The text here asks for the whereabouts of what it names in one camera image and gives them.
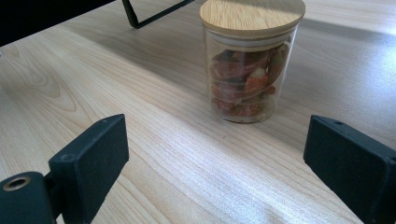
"metal screw hole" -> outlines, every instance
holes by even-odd
[[[21,188],[25,187],[26,185],[28,185],[29,182],[30,182],[29,176],[16,177],[16,178],[8,181],[8,183],[6,183],[3,186],[3,190],[13,191],[13,190],[21,189]]]

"black metal rod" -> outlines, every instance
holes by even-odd
[[[148,18],[148,19],[146,19],[144,21],[141,21],[141,22],[139,22],[139,20],[137,19],[137,16],[134,13],[134,8],[132,7],[132,5],[129,2],[129,0],[122,0],[122,3],[124,5],[125,12],[126,12],[126,15],[128,17],[129,23],[131,24],[132,27],[134,27],[136,29],[139,29],[139,28],[141,28],[141,27],[143,27],[143,26],[145,26],[145,25],[147,25],[147,24],[149,24],[149,23],[151,23],[153,21],[156,21],[159,18],[161,18],[161,17],[163,17],[163,16],[165,16],[165,15],[167,15],[167,14],[169,14],[169,13],[171,13],[171,12],[181,8],[181,7],[186,6],[187,4],[189,4],[189,3],[193,2],[193,1],[194,0],[185,0],[185,1],[179,2],[176,5],[174,5],[172,7],[169,7],[166,10],[161,11],[161,12],[155,14],[154,16],[152,16],[152,17],[150,17],[150,18]]]

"table surface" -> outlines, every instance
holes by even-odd
[[[396,4],[306,0],[276,113],[236,124],[208,103],[203,2],[136,30],[116,1],[0,48],[0,179],[124,114],[131,158],[93,223],[360,223],[304,143],[317,114],[396,148]]]

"glass jar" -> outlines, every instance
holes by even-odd
[[[296,0],[202,5],[208,95],[219,116],[250,123],[274,113],[304,12]]]

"wooden lid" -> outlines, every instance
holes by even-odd
[[[209,30],[248,38],[286,33],[304,14],[302,0],[208,0],[200,10]]]

